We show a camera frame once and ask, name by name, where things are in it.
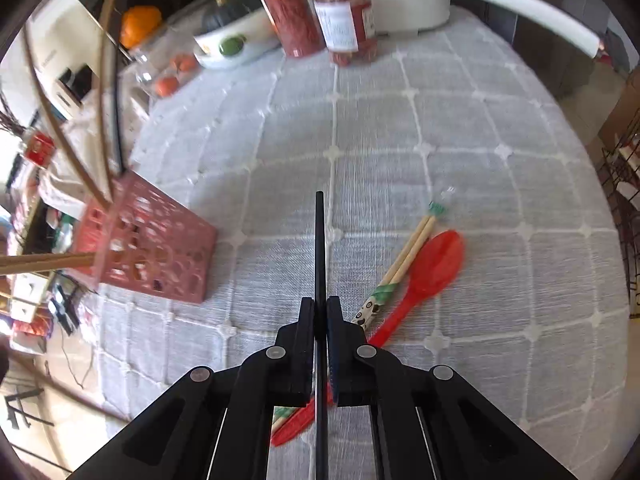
jar label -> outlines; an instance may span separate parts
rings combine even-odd
[[[358,38],[349,2],[316,2],[316,14],[329,50],[357,52]]]
[[[370,38],[376,35],[376,24],[373,21],[373,9],[371,6],[362,9],[362,23],[364,23],[364,35],[370,40]]]

cable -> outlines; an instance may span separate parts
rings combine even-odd
[[[31,451],[29,451],[27,449],[24,449],[23,447],[16,446],[12,442],[9,442],[9,444],[11,444],[13,446],[13,448],[17,449],[18,451],[21,451],[23,453],[26,453],[27,455],[31,455],[33,457],[36,457],[37,459],[42,460],[43,462],[46,462],[47,464],[52,465],[53,467],[57,467],[58,469],[62,469],[62,471],[64,471],[65,473],[72,473],[73,472],[73,471],[70,471],[69,469],[67,469],[66,467],[62,467],[60,464],[56,464],[55,462],[52,462],[51,460],[47,460],[43,456],[35,454],[34,452],[31,452]]]
[[[78,382],[78,378],[76,378],[76,375],[74,374],[74,371],[71,369],[71,361],[69,360],[69,356],[66,354],[65,351],[65,332],[63,330],[60,331],[61,334],[61,338],[60,338],[60,348],[62,349],[62,353],[65,355],[65,359],[66,359],[66,366],[67,368],[69,368],[69,373],[71,373],[71,376],[74,378],[74,381],[76,382],[76,384],[78,386],[80,386],[80,388],[82,390],[84,390],[84,382],[86,381],[86,377],[87,375],[89,375],[89,372],[91,371],[91,368],[94,366],[94,347],[91,347],[91,360],[89,361],[89,367],[87,368],[86,372],[84,373],[84,376],[82,376],[82,382],[79,383]]]

spoon handle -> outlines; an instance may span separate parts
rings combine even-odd
[[[412,292],[412,290],[409,289],[400,304],[395,307],[393,312],[385,319],[385,322],[380,325],[374,335],[369,338],[368,343],[377,347],[384,345],[392,333],[396,331],[400,323],[402,323],[402,320],[411,312],[411,309],[427,298],[428,296]]]

wooden stick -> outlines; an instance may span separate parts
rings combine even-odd
[[[289,420],[289,417],[293,415],[293,413],[294,412],[291,412],[286,416],[280,416],[276,420],[274,420],[273,424],[271,425],[271,433],[278,431],[278,428],[282,426],[285,422],[287,422]]]
[[[109,155],[107,147],[107,135],[104,131],[104,58],[106,56],[107,44],[109,43],[109,37],[107,30],[109,29],[109,22],[111,21],[111,15],[115,7],[116,0],[104,0],[102,4],[102,10],[100,12],[100,28],[102,29],[102,37],[100,38],[100,56],[98,56],[98,73],[94,76],[93,87],[97,93],[97,121],[98,121],[98,134],[100,137],[100,151],[102,157],[102,166],[104,169],[104,177],[107,179],[107,185],[109,189],[109,196],[113,200],[113,182],[111,181],[111,172],[109,171]]]
[[[0,267],[9,264],[32,264],[35,262],[51,262],[73,258],[79,254],[95,253],[42,253],[42,254],[20,254],[19,256],[0,256]]]
[[[385,275],[380,280],[380,283],[375,288],[375,290],[371,293],[371,295],[367,298],[360,310],[353,316],[351,319],[352,323],[355,323],[362,327],[363,330],[366,330],[369,325],[373,322],[374,316],[377,314],[378,310],[381,306],[383,306],[388,299],[393,294],[394,289],[396,288],[396,283],[391,283],[393,277],[398,272],[398,269],[404,264],[404,261],[407,259],[407,256],[410,254],[412,249],[415,247],[418,239],[422,235],[424,228],[428,225],[428,222],[431,220],[431,216],[423,216],[422,220],[418,224],[418,227],[415,229],[413,234],[409,237],[407,242],[404,244],[402,251],[398,254],[398,257],[394,261],[393,265],[389,267],[389,270],[385,273]]]
[[[38,370],[29,360],[18,355],[16,352],[11,352],[9,354],[9,359],[19,364],[22,368],[30,372],[31,375],[36,377],[37,380],[43,382],[44,384],[46,384],[47,386],[55,390],[60,395],[66,397],[69,400],[72,400],[73,402],[76,402],[77,404],[80,404],[81,406],[84,406],[88,410],[91,410],[92,412],[95,412],[95,413],[99,413],[100,415],[104,415],[108,418],[115,418],[116,420],[119,420],[120,422],[124,422],[125,424],[128,424],[130,422],[130,420],[127,417],[119,415],[117,413],[110,412],[109,410],[105,410],[104,408],[101,408],[97,404],[94,404],[93,402],[91,402],[89,399],[85,399],[84,397],[81,397],[78,394],[73,393],[66,386],[63,386],[62,384],[59,384],[58,382],[54,381],[50,377],[47,377],[40,370]]]
[[[24,256],[10,256],[12,259],[10,262],[0,265],[0,276],[22,274],[24,272],[90,267],[95,259],[95,253],[50,254],[50,256],[52,258],[35,262],[21,260]]]
[[[95,182],[87,173],[87,170],[84,168],[76,152],[74,152],[71,144],[69,144],[68,140],[66,140],[65,135],[60,130],[60,126],[58,122],[53,117],[53,113],[51,112],[50,103],[44,94],[44,90],[42,89],[42,85],[38,80],[38,76],[36,75],[36,69],[33,64],[33,54],[31,53],[31,45],[30,45],[30,34],[29,34],[29,22],[24,23],[24,27],[22,29],[22,45],[24,47],[24,54],[27,58],[27,67],[29,69],[29,74],[31,76],[31,84],[33,85],[33,89],[38,95],[38,101],[40,102],[40,108],[42,110],[42,117],[44,118],[45,124],[49,131],[55,137],[55,140],[58,146],[65,153],[66,158],[68,158],[69,163],[74,168],[75,172],[80,177],[82,183],[86,186],[89,192],[94,196],[96,202],[100,205],[103,211],[108,211],[111,203],[104,197],[100,189],[95,185]]]
[[[418,255],[418,252],[424,245],[425,241],[427,241],[427,238],[429,238],[429,236],[431,235],[431,232],[433,231],[433,228],[435,227],[435,225],[436,225],[436,217],[432,216],[429,218],[427,225],[424,226],[424,229],[420,233],[420,236],[418,236],[418,239],[415,241],[415,244],[411,248],[411,251],[409,252],[409,254],[407,254],[406,258],[404,259],[404,262],[402,262],[402,265],[399,267],[399,269],[396,271],[394,276],[391,278],[391,281],[389,282],[389,284],[400,283],[402,281],[402,279],[404,278],[404,275],[409,270],[409,267],[411,267],[411,264],[414,262],[415,257]]]
[[[394,264],[391,267],[389,267],[389,270],[382,277],[378,286],[386,285],[387,283],[391,282],[391,279],[396,275],[396,272],[398,272],[398,269],[400,268],[402,263],[406,260],[406,257],[409,254],[409,251],[411,251],[412,247],[415,245],[416,240],[420,236],[420,233],[424,229],[425,225],[427,225],[427,222],[429,221],[429,219],[430,219],[429,215],[422,217],[422,220],[420,220],[418,227],[415,228],[415,231],[411,234],[407,242],[404,244],[402,251],[400,251],[400,254],[398,254],[398,257],[394,261]]]

metal screw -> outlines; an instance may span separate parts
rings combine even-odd
[[[206,381],[207,379],[209,379],[210,375],[211,372],[209,372],[209,370],[207,370],[206,368],[196,368],[195,370],[191,371],[189,377],[193,382],[201,383],[202,381]]]
[[[271,346],[267,348],[267,357],[269,359],[282,359],[287,351],[282,346]]]
[[[438,365],[433,369],[433,375],[441,381],[448,381],[453,377],[453,370],[445,365]]]
[[[375,354],[377,354],[378,351],[376,350],[375,347],[373,347],[371,345],[362,345],[362,346],[358,346],[358,349],[356,350],[356,353],[360,357],[364,357],[365,359],[370,359]]]

